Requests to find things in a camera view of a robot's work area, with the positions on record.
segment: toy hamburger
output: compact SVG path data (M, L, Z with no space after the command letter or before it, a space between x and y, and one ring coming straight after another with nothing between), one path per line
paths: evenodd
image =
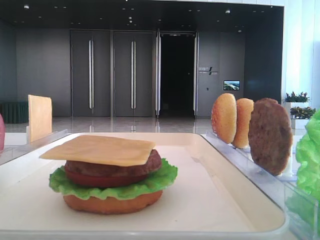
M154 204L175 181L178 169L161 159L155 143L81 135L40 158L66 160L50 175L49 186L72 209L128 214Z

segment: green lettuce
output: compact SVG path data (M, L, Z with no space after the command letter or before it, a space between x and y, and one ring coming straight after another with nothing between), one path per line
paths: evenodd
M129 186L113 187L113 188L95 188L84 187L72 183L67 177L64 166L56 169L50 175L49 186L56 193L63 195L75 195L82 200L88 200L90 197L96 197L105 200L107 197L114 197L118 200L134 199L142 194L155 193L172 185L178 175L178 168L172 166L162 159L162 167L150 173L150 175L137 183Z
M317 111L305 126L307 133L299 140L295 158L301 164L297 171L297 187L320 201L320 111ZM286 205L298 214L311 228L314 226L315 206L295 193Z

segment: white planter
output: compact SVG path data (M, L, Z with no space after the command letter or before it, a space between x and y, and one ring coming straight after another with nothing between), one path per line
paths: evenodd
M284 102L284 108L286 112L289 114L290 118L293 119L294 117L290 113L291 108L307 108L309 107L309 102Z
M305 126L310 119L291 119L291 128L293 129L305 129Z

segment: shiny floor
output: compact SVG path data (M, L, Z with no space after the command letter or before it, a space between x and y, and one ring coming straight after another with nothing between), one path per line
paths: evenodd
M25 133L27 123L6 124L7 133ZM192 117L54 117L52 131L68 130L69 133L88 132L150 132L150 133L196 133L211 130L210 119Z

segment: red object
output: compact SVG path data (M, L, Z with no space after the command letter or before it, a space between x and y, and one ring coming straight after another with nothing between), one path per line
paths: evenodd
M140 182L148 177L147 174L142 176L88 176L77 172L72 172L67 169L64 170L66 177L73 183L92 188L124 187Z
M4 123L4 119L0 114L0 151L2 151L5 148L5 134L6 134L5 123Z

